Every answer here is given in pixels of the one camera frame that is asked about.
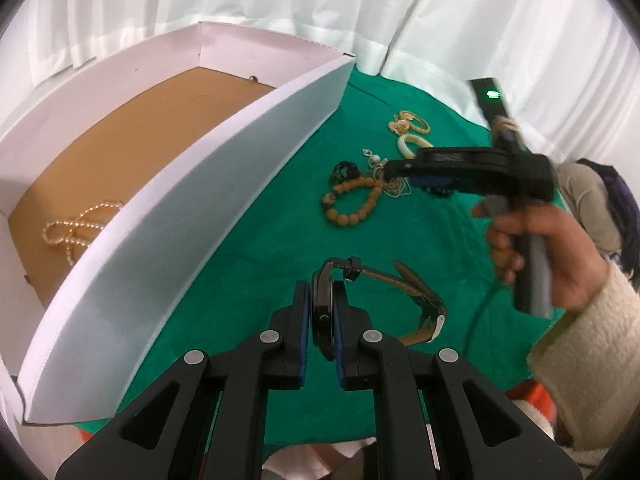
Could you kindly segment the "white fleece sleeve forearm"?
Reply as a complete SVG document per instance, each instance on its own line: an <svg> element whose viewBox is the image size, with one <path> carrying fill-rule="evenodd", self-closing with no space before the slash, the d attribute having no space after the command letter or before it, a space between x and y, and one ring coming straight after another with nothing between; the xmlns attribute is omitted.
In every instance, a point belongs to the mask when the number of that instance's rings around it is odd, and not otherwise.
<svg viewBox="0 0 640 480"><path fill-rule="evenodd" d="M567 452L595 465L639 403L639 296L615 264L596 299L563 314L527 362L573 439Z"/></svg>

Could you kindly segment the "person's right hand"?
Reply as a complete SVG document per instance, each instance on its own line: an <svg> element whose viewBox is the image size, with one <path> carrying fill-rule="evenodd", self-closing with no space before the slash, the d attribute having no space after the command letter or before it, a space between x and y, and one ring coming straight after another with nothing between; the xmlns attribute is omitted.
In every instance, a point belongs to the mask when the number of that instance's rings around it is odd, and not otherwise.
<svg viewBox="0 0 640 480"><path fill-rule="evenodd" d="M523 234L540 235L546 243L555 307L580 312L597 298L608 280L608 263L579 223L550 204L527 205L491 218L486 240L500 282L514 283L524 269L525 259L514 246L514 237Z"/></svg>

